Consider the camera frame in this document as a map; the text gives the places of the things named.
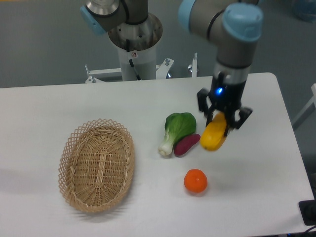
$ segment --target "wicker basket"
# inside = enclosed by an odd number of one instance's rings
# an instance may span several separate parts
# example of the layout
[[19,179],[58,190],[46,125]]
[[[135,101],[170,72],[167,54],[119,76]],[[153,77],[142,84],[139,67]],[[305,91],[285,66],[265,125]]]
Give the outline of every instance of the wicker basket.
[[123,125],[91,121],[71,134],[59,166],[59,188],[84,212],[107,210],[126,195],[134,172],[134,145]]

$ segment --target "white vegetable stem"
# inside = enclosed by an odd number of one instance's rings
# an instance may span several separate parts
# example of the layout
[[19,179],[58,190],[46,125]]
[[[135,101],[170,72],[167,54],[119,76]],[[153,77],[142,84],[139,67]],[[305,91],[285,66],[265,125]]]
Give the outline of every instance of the white vegetable stem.
[[158,147],[159,153],[166,157],[172,153],[173,150],[173,139],[164,139],[164,141]]

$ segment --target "blue led light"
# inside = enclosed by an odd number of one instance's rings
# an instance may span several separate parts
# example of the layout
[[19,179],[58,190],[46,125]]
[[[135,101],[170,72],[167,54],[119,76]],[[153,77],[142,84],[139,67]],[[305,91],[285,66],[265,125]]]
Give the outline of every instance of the blue led light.
[[215,94],[221,95],[223,93],[223,91],[224,91],[224,89],[220,87],[220,88],[216,89]]

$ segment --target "toy orange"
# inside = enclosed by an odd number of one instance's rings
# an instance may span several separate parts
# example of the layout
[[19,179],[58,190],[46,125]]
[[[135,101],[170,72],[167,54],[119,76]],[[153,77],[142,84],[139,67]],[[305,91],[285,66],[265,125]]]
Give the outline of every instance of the toy orange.
[[193,193],[201,193],[207,187],[207,177],[199,169],[191,169],[184,177],[184,186]]

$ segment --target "yellow bell pepper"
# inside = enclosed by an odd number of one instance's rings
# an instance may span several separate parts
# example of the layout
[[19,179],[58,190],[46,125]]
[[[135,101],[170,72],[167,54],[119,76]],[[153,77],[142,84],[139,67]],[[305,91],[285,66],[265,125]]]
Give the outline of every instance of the yellow bell pepper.
[[201,136],[200,144],[208,151],[218,150],[226,140],[225,130],[227,122],[225,115],[219,112],[210,122]]

